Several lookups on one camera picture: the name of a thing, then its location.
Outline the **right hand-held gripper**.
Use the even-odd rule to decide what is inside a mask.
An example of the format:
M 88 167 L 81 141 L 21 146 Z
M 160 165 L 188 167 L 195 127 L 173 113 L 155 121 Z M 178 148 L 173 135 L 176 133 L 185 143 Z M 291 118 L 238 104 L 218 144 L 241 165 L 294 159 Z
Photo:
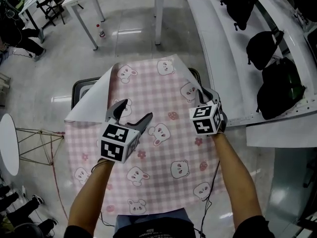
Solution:
M 197 135 L 224 133 L 227 116 L 222 110 L 220 97 L 216 91 L 204 87 L 202 91 L 197 90 L 196 106 L 189 109 L 189 117 Z

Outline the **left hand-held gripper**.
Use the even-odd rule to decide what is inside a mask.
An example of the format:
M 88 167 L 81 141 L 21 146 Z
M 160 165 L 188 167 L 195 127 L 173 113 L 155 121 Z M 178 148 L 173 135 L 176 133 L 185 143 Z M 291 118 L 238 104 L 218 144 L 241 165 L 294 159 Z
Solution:
M 127 99 L 118 101 L 106 112 L 106 119 L 99 135 L 100 154 L 104 159 L 125 163 L 137 148 L 140 135 L 144 133 L 153 118 L 153 113 L 148 113 L 137 123 L 127 122 L 124 126 L 117 124 L 127 103 Z

